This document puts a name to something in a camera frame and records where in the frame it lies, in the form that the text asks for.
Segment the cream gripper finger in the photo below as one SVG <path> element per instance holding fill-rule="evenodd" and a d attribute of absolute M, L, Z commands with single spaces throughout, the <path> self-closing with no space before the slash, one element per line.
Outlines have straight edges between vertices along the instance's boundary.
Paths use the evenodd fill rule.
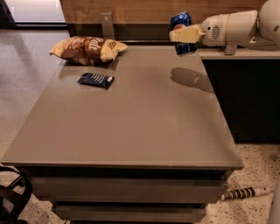
<path fill-rule="evenodd" d="M 181 42 L 181 43 L 196 43 L 206 34 L 203 32 L 198 24 L 193 24 L 189 26 L 184 26 L 178 24 L 175 28 L 170 31 L 169 39 L 171 42 Z"/>

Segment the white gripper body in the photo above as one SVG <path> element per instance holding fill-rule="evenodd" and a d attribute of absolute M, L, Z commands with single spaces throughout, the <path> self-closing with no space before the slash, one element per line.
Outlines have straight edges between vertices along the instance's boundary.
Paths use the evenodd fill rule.
<path fill-rule="evenodd" d="M 211 16 L 199 24 L 202 36 L 199 41 L 205 46 L 224 46 L 226 44 L 226 31 L 228 14 Z"/>

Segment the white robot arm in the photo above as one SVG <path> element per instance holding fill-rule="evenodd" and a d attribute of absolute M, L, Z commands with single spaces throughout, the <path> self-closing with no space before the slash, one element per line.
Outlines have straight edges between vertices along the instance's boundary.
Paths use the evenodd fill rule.
<path fill-rule="evenodd" d="M 268 0 L 260 9 L 208 17 L 201 24 L 172 29 L 170 41 L 205 46 L 242 46 L 248 49 L 280 48 L 280 0 Z"/>

